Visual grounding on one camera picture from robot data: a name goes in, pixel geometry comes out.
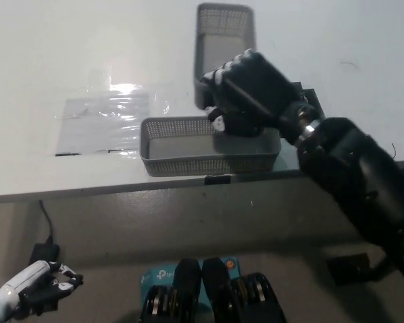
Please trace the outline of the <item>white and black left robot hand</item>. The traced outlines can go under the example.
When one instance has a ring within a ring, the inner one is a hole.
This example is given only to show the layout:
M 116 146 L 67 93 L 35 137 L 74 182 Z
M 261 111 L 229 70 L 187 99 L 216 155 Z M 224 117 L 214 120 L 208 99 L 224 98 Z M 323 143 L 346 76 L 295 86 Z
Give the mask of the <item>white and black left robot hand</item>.
M 58 310 L 60 300 L 83 285 L 83 276 L 59 262 L 38 260 L 0 288 L 0 322 Z

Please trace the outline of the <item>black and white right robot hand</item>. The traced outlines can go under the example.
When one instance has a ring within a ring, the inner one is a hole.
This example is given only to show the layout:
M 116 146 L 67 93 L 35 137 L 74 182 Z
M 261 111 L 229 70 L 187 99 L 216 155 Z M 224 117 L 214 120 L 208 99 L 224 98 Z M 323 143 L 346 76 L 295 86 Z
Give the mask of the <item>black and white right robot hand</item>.
M 200 82 L 206 92 L 203 109 L 214 129 L 227 135 L 255 137 L 277 129 L 294 142 L 302 133 L 298 90 L 262 54 L 248 49 Z

